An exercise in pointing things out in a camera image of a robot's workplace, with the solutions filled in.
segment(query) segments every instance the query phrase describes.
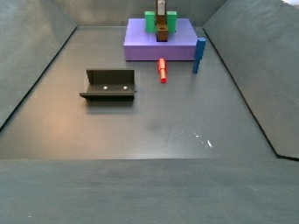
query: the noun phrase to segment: red peg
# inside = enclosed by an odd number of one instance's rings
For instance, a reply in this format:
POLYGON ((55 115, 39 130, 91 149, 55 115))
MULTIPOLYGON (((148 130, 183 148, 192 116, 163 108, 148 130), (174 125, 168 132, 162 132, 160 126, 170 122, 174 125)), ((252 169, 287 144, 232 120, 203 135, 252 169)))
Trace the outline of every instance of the red peg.
POLYGON ((166 67, 166 60, 163 58, 160 58, 158 60, 158 72, 160 74, 160 81, 162 83, 167 82, 167 67, 166 67))

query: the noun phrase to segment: gray floor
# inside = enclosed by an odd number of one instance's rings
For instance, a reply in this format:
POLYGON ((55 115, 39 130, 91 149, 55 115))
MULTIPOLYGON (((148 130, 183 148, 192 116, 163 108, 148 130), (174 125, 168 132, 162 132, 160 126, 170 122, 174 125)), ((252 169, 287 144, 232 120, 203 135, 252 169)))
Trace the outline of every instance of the gray floor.
POLYGON ((218 54, 192 62, 126 62, 126 28, 80 27, 0 134, 0 158, 272 158, 218 54), (135 69, 132 105, 87 104, 87 68, 135 69))
POLYGON ((211 44, 200 73, 168 63, 163 85, 123 37, 79 28, 1 133, 0 158, 44 158, 0 159, 1 223, 298 223, 299 164, 275 158, 211 44), (136 70, 131 107, 79 98, 87 67, 136 70))

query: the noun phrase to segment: green block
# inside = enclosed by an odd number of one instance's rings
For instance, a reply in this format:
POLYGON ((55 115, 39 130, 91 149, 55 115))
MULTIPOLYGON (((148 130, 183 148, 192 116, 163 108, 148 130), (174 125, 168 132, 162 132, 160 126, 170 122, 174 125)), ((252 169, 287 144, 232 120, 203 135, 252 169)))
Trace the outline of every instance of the green block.
POLYGON ((176 18, 178 18, 176 11, 167 11, 168 32, 176 32, 176 18))
POLYGON ((155 12, 154 11, 144 12, 144 31, 155 32, 155 12))

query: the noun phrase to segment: purple platform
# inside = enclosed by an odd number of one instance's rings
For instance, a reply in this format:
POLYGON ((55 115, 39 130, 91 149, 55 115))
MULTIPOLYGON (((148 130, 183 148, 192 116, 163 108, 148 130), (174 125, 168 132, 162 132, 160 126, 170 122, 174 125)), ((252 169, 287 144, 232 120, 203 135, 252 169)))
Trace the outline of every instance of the purple platform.
POLYGON ((198 36, 188 18, 178 18, 176 32, 167 42, 156 42, 155 33, 146 32, 146 20, 130 18, 126 30, 126 60, 194 60, 198 36))

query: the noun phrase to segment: blue pillar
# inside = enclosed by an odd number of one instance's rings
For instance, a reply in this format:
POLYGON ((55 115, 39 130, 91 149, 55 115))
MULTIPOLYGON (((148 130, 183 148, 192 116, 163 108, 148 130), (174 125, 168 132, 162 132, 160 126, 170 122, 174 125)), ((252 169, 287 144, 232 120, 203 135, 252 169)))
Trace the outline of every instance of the blue pillar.
POLYGON ((202 63, 202 55, 206 47, 206 38, 198 38, 198 43, 196 43, 196 49, 195 49, 195 54, 194 54, 194 66, 192 66, 192 72, 196 74, 199 72, 199 66, 202 63))

